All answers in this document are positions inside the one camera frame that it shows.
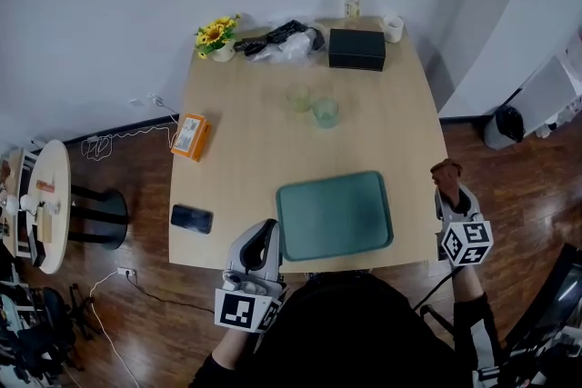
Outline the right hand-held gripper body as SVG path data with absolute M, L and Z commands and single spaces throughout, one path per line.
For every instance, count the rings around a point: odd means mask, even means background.
M 481 213 L 468 216 L 438 213 L 442 230 L 436 235 L 437 257 L 453 266 L 483 263 L 494 244 L 492 228 Z

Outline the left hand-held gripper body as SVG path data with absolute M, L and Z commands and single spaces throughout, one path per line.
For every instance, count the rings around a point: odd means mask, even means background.
M 227 270 L 215 293 L 215 324 L 246 333 L 264 333 L 278 316 L 287 286 Z

